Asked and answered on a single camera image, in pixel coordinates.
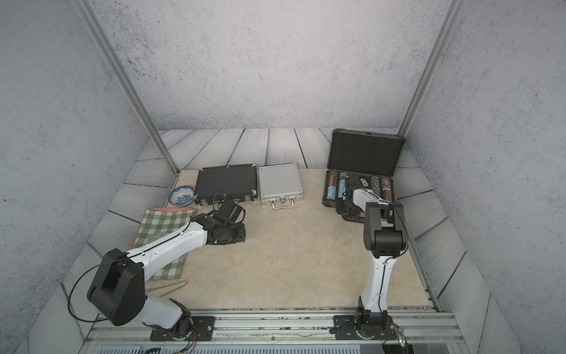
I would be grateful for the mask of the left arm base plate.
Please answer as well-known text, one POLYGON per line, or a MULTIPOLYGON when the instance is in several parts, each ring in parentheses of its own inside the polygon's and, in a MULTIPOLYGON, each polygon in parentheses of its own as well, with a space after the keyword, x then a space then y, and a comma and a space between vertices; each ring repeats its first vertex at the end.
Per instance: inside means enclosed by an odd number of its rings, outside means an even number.
POLYGON ((171 329, 152 325, 151 342, 196 341, 210 342, 215 329, 216 317, 181 317, 171 329))

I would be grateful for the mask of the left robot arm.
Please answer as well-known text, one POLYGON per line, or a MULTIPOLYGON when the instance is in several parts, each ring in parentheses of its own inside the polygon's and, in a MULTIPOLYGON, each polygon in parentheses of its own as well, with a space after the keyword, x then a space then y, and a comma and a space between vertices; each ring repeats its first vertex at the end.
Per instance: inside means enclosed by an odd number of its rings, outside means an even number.
POLYGON ((172 261, 206 245, 225 246, 246 238, 246 210, 232 200, 190 218, 177 230, 147 245, 112 249, 97 267, 87 300, 115 326, 141 322, 164 330, 189 332, 191 313, 173 299, 146 292, 146 282, 172 261))

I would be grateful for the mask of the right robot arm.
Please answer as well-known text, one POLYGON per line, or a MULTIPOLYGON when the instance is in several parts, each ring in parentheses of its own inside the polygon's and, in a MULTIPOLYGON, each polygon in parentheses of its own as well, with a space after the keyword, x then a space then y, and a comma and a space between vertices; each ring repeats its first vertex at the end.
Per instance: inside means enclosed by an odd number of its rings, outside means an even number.
POLYGON ((347 187, 337 212, 350 221, 363 222, 363 242, 369 256, 368 278, 355 311, 354 323, 386 327, 388 292, 394 266, 408 249, 403 206, 374 190, 347 187))

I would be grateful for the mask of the small silver poker case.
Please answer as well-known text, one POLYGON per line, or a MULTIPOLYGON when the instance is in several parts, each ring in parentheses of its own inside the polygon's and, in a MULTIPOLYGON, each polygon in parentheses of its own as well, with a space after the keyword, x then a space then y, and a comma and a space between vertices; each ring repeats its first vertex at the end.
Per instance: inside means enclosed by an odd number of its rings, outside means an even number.
POLYGON ((258 169, 259 199, 275 210, 291 209, 304 199, 304 188, 296 163, 258 169))

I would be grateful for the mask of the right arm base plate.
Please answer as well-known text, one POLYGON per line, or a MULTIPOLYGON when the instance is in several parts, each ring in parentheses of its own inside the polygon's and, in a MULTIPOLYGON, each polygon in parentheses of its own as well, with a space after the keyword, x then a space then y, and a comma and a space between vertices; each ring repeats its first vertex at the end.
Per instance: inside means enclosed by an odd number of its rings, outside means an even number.
POLYGON ((397 328, 390 316, 386 320, 363 322, 353 315, 336 315, 330 333, 337 340, 367 340, 392 343, 398 338, 397 328))

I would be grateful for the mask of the black carbon poker case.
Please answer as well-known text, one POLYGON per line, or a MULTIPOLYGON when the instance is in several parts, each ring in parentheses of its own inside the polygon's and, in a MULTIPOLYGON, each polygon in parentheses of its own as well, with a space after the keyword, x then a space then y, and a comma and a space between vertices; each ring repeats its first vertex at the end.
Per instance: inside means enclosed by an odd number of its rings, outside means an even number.
POLYGON ((195 203, 213 205, 224 199, 254 201, 258 198, 258 191, 255 164, 203 168, 195 186, 195 203))

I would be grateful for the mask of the large black poker case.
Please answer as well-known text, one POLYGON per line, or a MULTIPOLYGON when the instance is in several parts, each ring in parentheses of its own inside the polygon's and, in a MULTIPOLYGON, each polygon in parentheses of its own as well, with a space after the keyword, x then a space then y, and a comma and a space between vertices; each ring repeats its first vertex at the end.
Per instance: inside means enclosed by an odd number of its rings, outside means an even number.
POLYGON ((396 201, 393 175, 405 140, 396 134, 336 128, 332 132, 330 155, 322 204, 336 211, 349 186, 361 186, 389 202, 396 201), (368 187, 360 183, 368 181, 368 187))

